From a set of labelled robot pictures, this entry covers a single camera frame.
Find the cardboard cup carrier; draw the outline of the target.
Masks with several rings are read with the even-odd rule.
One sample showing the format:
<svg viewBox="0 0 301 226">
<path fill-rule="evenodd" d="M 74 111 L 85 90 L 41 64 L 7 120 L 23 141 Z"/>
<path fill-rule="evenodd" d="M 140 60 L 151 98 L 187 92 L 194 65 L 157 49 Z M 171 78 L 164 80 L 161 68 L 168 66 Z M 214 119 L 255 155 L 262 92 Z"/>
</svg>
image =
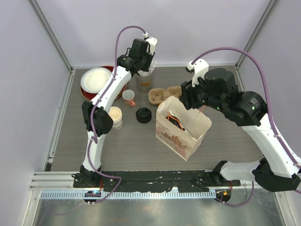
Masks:
<svg viewBox="0 0 301 226">
<path fill-rule="evenodd" d="M 167 89 L 153 88 L 148 92 L 148 100 L 152 105 L 159 105 L 170 96 L 178 98 L 182 94 L 180 86 L 173 86 Z"/>
</svg>

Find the paper takeout bag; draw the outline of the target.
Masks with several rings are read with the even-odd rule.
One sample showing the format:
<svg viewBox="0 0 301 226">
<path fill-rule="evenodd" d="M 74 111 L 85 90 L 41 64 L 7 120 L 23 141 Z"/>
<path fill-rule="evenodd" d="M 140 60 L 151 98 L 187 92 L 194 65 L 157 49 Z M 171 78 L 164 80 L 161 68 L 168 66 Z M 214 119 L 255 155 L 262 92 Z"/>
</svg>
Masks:
<svg viewBox="0 0 301 226">
<path fill-rule="evenodd" d="M 180 127 L 169 122 L 172 115 L 180 122 Z M 186 110 L 178 98 L 171 96 L 162 102 L 156 111 L 155 135 L 162 143 L 187 161 L 201 145 L 212 121 L 198 109 Z M 183 128 L 193 136 L 189 137 Z"/>
</svg>

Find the stack of black lids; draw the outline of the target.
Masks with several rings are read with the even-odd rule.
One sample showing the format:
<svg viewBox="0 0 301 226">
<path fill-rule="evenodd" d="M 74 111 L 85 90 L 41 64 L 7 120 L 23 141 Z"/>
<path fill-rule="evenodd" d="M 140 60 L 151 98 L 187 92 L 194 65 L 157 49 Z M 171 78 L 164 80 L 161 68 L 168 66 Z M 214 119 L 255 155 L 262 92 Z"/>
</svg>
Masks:
<svg viewBox="0 0 301 226">
<path fill-rule="evenodd" d="M 150 122 L 152 119 L 151 110 L 147 107 L 139 108 L 136 111 L 136 119 L 141 124 L 146 124 Z"/>
</svg>

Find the stack of white paper cups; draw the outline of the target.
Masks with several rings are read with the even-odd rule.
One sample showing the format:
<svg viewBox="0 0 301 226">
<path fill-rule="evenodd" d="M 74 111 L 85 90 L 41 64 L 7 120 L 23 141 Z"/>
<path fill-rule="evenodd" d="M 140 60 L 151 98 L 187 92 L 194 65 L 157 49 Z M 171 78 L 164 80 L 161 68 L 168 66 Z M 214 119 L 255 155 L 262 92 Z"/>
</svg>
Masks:
<svg viewBox="0 0 301 226">
<path fill-rule="evenodd" d="M 112 106 L 109 110 L 109 116 L 113 120 L 113 129 L 120 129 L 122 127 L 122 111 L 120 108 Z"/>
</svg>

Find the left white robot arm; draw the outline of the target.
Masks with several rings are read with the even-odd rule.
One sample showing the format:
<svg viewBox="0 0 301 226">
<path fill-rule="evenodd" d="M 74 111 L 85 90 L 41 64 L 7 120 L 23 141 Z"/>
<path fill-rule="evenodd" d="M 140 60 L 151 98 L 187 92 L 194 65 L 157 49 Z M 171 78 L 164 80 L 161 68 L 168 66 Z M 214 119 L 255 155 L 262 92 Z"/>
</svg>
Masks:
<svg viewBox="0 0 301 226">
<path fill-rule="evenodd" d="M 150 70 L 157 43 L 158 40 L 153 37 L 134 39 L 129 52 L 116 59 L 113 73 L 101 91 L 90 102 L 82 104 L 88 142 L 78 181 L 85 186 L 97 187 L 101 180 L 101 153 L 105 137 L 113 126 L 109 110 L 115 98 L 133 75 Z"/>
</svg>

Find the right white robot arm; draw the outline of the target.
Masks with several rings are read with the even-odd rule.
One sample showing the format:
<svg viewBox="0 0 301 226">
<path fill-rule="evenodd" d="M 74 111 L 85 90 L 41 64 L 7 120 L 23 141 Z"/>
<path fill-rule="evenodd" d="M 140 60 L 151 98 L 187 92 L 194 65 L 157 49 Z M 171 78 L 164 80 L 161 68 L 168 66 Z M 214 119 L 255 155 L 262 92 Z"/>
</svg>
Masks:
<svg viewBox="0 0 301 226">
<path fill-rule="evenodd" d="M 198 77 L 197 83 L 181 84 L 179 100 L 184 107 L 198 109 L 208 106 L 241 127 L 260 149 L 263 157 L 254 162 L 220 161 L 212 179 L 218 186 L 232 180 L 246 180 L 259 184 L 271 192 L 295 191 L 301 183 L 300 169 L 284 150 L 269 122 L 267 104 L 253 91 L 239 91 L 234 74 L 215 68 Z"/>
</svg>

